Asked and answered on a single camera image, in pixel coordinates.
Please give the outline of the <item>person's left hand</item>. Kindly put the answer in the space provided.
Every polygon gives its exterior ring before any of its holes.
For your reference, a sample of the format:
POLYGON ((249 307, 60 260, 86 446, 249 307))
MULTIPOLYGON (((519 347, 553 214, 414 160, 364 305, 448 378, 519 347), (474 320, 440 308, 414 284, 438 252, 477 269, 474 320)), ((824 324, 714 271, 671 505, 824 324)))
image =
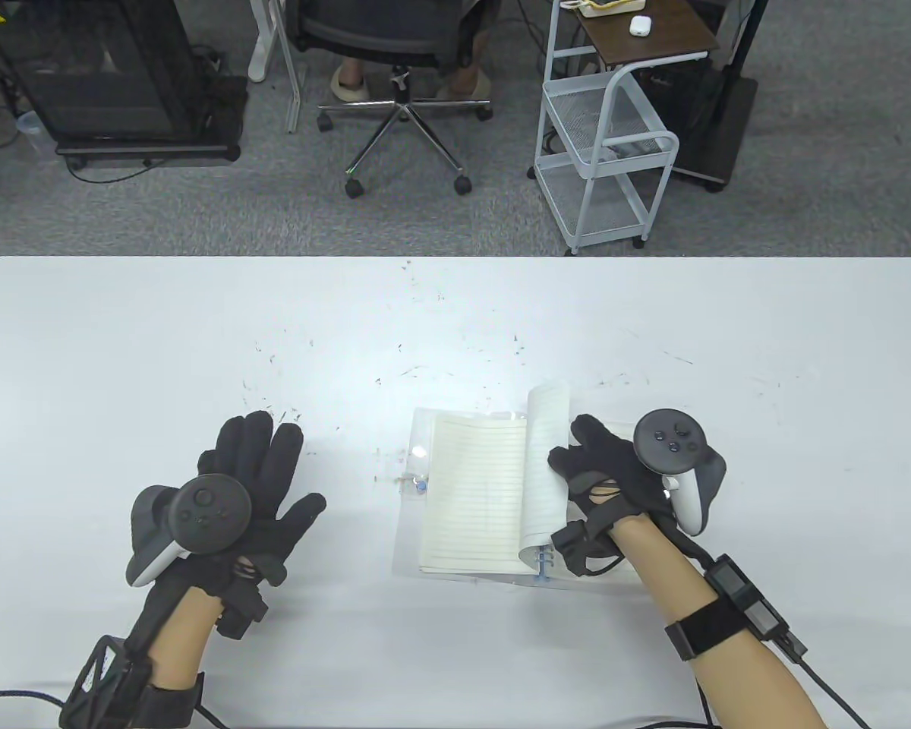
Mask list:
POLYGON ((319 493, 310 493, 281 513, 303 447, 295 423, 274 424, 266 411, 229 419, 220 428, 216 446, 202 452, 199 477, 230 477, 241 484, 251 502, 251 520, 233 544, 210 554, 174 556, 150 587, 142 614, 127 645, 143 652, 184 600, 197 588, 222 603, 216 628, 228 639, 243 638, 251 623, 260 622, 267 605, 259 586, 279 586, 288 576, 286 559, 325 510, 319 493))

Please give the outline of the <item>person's right hand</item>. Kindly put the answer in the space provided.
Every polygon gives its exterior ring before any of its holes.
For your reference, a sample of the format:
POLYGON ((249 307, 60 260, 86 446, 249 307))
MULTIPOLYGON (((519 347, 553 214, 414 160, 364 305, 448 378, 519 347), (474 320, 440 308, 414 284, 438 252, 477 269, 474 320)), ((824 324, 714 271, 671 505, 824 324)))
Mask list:
POLYGON ((640 462, 630 440, 623 440, 588 414, 571 424, 577 444, 555 447, 548 465, 566 480, 568 499, 584 514, 552 535, 566 568, 577 577, 601 576, 625 560, 610 531, 618 521, 644 515, 689 559, 709 568, 713 560, 679 528, 659 473, 640 462))

